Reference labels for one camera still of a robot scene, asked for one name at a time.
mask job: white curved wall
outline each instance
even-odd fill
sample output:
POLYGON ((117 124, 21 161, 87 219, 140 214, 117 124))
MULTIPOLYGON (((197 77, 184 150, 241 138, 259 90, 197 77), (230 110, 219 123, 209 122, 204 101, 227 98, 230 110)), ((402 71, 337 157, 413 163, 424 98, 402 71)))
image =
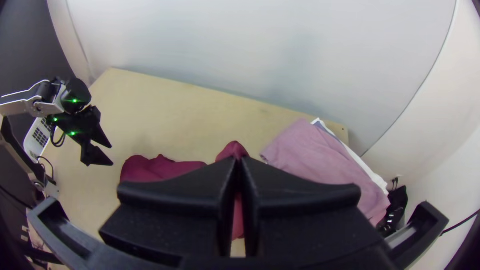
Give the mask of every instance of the white curved wall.
POLYGON ((385 180, 408 185, 450 157, 480 125, 480 17, 458 0, 429 76, 388 132, 362 157, 385 180))
MULTIPOLYGON (((48 3, 55 23, 53 6, 62 4, 48 3)), ((348 126, 359 154, 427 77, 455 6, 455 0, 65 3, 93 78, 113 66, 318 115, 348 126)), ((55 29, 62 46, 70 46, 74 38, 55 29)))
MULTIPOLYGON (((450 219, 480 209, 480 17, 458 0, 445 44, 430 75, 390 130, 362 159, 407 186, 407 219, 428 201, 450 219)), ((473 219, 440 237, 412 269, 444 269, 473 219)))

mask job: gray wall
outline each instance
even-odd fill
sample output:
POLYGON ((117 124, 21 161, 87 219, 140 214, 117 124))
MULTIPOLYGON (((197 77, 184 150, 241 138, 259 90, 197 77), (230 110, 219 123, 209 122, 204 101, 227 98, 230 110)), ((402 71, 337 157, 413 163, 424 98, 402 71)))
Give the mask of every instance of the gray wall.
POLYGON ((67 51, 74 43, 86 58, 83 74, 95 79, 117 67, 309 113, 346 125, 362 155, 428 76, 455 3, 51 0, 49 7, 71 15, 74 28, 54 23, 79 75, 81 63, 67 51))
MULTIPOLYGON (((6 0, 0 11, 0 95, 28 89, 42 79, 73 77, 60 47, 44 0, 6 0)), ((15 136, 23 144, 33 118, 9 117, 15 136)), ((3 148, 0 148, 0 185, 25 202, 33 203, 27 175, 3 148)), ((21 206, 11 204, 0 191, 0 212, 17 238, 26 223, 21 206)))

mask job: white backdrop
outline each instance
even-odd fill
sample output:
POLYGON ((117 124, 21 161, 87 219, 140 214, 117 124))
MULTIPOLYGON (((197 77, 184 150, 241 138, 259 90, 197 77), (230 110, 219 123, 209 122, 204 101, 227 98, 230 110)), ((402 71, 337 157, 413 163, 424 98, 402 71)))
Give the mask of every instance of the white backdrop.
MULTIPOLYGON (((359 154, 427 77, 455 6, 455 0, 66 1, 93 79, 117 67, 314 114, 345 124, 359 154)), ((49 5, 61 5, 55 2, 49 5)))

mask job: pink towel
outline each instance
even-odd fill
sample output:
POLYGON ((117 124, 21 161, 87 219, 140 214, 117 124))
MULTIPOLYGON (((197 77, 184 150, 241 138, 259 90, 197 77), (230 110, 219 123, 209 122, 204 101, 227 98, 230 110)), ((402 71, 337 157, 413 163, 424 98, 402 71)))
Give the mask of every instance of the pink towel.
POLYGON ((260 154, 269 165, 321 184, 355 184, 358 209, 376 226, 387 213, 388 197, 334 137, 305 119, 293 123, 260 154))

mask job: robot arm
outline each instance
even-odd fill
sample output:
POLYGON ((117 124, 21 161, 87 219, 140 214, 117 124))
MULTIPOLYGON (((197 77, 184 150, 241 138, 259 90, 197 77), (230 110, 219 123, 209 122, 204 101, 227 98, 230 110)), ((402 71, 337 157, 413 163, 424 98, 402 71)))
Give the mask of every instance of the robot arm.
POLYGON ((0 97, 0 146, 7 149, 40 191, 55 182, 45 174, 39 163, 32 161, 25 153, 13 135, 8 116, 28 113, 36 118, 45 118, 52 131, 55 128, 63 130, 63 136, 71 137, 81 146, 82 163, 87 166, 111 166, 113 162, 98 146, 91 144, 91 141, 95 141, 112 147, 100 126, 100 111, 88 105, 91 100, 88 87, 77 78, 70 81, 41 80, 28 90, 0 97))

